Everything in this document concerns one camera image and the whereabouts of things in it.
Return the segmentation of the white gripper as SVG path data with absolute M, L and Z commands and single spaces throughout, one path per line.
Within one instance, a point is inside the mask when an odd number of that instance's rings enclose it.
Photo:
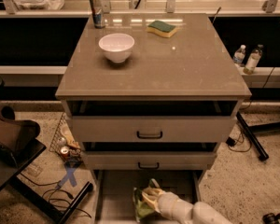
M 193 204 L 180 199 L 172 192 L 165 192 L 159 188 L 145 188 L 142 190 L 142 197 L 144 202 L 154 211 L 160 212 L 162 217 L 179 224 L 192 224 Z

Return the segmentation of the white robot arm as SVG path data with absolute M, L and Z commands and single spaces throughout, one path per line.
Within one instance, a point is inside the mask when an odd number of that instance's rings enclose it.
M 142 197 L 162 217 L 179 224 L 232 224 L 209 204 L 188 203 L 172 192 L 146 188 L 142 191 Z

